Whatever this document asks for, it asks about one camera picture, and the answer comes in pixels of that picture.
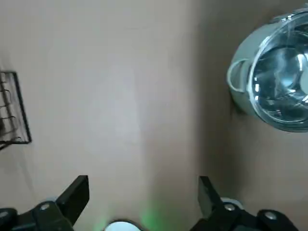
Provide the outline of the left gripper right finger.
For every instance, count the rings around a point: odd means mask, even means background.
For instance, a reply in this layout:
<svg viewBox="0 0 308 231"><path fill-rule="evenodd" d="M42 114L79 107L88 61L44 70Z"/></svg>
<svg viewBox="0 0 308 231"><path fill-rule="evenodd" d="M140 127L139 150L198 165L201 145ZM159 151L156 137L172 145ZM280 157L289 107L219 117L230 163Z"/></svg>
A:
<svg viewBox="0 0 308 231"><path fill-rule="evenodd" d="M222 198L209 177L198 179L198 202L203 217L193 231L296 231L298 228L283 213L261 209L252 215L234 199Z"/></svg>

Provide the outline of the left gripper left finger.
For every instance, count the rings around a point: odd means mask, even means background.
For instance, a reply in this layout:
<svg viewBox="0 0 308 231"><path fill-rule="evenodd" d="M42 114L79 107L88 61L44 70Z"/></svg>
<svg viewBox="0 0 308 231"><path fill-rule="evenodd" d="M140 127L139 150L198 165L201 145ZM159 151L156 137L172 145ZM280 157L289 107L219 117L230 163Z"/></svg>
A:
<svg viewBox="0 0 308 231"><path fill-rule="evenodd" d="M12 207L0 209L2 231L72 231L90 199L89 177L79 175L55 201L39 203L18 214Z"/></svg>

